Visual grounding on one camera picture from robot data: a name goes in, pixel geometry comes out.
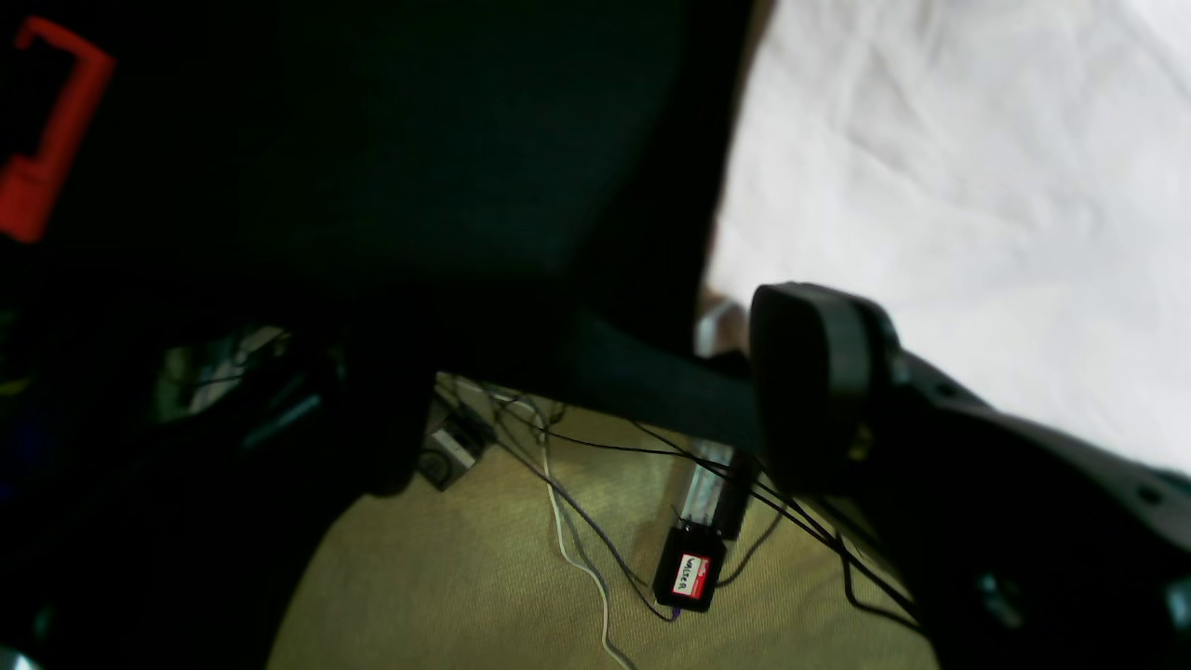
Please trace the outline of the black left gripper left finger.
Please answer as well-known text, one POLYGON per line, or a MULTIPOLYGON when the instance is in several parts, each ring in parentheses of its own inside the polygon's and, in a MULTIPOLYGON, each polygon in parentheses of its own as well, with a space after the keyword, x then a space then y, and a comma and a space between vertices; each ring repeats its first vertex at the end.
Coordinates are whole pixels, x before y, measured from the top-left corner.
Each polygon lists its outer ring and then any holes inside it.
POLYGON ((328 530, 414 475, 435 347, 303 328, 150 422, 166 336, 62 338, 4 414, 4 655, 42 669, 261 669, 328 530))

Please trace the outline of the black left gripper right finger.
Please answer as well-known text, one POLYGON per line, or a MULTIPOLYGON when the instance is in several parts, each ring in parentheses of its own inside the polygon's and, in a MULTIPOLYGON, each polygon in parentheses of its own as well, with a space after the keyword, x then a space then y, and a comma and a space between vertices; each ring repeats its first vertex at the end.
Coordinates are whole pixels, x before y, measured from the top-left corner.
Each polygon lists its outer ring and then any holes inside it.
POLYGON ((754 293, 771 480, 913 599, 943 669, 1186 669, 1187 476, 994 409, 874 301, 754 293))

